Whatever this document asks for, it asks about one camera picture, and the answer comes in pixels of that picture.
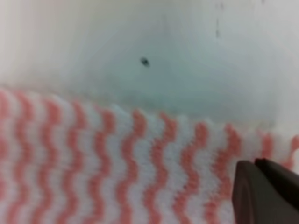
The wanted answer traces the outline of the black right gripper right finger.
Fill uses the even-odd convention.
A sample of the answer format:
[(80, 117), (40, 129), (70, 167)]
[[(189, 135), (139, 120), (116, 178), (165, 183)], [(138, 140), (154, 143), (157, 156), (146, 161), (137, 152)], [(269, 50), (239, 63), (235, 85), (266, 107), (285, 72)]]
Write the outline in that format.
[(299, 175), (268, 159), (256, 159), (260, 169), (274, 190), (267, 205), (269, 215), (277, 224), (299, 222)]

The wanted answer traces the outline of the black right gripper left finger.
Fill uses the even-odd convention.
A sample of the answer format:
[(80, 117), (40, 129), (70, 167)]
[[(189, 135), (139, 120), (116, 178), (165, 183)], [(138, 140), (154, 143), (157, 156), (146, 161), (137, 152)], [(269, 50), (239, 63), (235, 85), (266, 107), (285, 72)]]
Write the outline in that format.
[(237, 163), (232, 194), (237, 224), (270, 224), (273, 196), (274, 188), (256, 165)]

